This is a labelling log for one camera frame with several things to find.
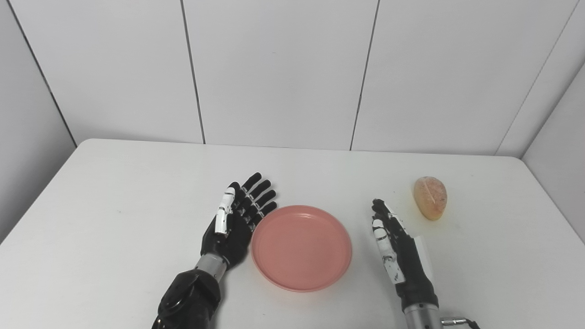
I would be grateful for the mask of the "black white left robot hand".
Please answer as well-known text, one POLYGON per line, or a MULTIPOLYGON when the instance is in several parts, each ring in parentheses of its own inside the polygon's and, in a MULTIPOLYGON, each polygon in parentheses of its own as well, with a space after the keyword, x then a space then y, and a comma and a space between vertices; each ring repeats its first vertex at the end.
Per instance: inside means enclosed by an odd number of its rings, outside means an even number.
POLYGON ((200 255, 219 256, 227 269, 240 264, 247 255, 255 229, 276 210, 276 196, 271 181, 259 172, 242 185, 232 182, 203 234, 200 255))

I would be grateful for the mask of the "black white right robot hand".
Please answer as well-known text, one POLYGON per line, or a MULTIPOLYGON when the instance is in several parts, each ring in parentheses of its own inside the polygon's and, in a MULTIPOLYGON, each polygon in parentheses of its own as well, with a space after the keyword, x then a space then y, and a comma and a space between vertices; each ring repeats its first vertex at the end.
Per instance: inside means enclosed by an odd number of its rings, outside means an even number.
POLYGON ((425 273, 415 239, 384 200, 374 199, 372 210, 372 233, 402 310, 414 304, 438 307, 439 300, 425 273))

